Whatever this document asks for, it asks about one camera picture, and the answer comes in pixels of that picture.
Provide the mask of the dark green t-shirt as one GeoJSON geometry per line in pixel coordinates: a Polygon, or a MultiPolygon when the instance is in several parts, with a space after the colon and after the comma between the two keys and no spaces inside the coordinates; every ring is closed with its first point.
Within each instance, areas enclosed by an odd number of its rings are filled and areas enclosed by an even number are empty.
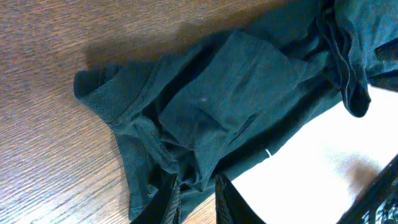
{"type": "Polygon", "coordinates": [[[75,75],[76,99],[113,131],[129,219],[178,175],[180,220],[343,103],[363,117],[368,86],[397,90],[397,2],[292,1],[182,54],[75,75]]]}

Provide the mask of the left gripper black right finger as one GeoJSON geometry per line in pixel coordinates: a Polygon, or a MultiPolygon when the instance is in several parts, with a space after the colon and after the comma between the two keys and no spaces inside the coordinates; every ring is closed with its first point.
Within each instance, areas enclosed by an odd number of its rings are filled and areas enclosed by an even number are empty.
{"type": "Polygon", "coordinates": [[[224,174],[216,176],[215,201],[217,224],[266,224],[224,174]]]}

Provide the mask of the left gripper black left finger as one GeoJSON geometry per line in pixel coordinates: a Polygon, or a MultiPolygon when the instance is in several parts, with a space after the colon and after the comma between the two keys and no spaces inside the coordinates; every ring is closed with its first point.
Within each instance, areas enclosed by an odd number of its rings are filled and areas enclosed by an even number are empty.
{"type": "Polygon", "coordinates": [[[181,193],[178,175],[169,175],[146,208],[131,224],[179,224],[181,193]]]}

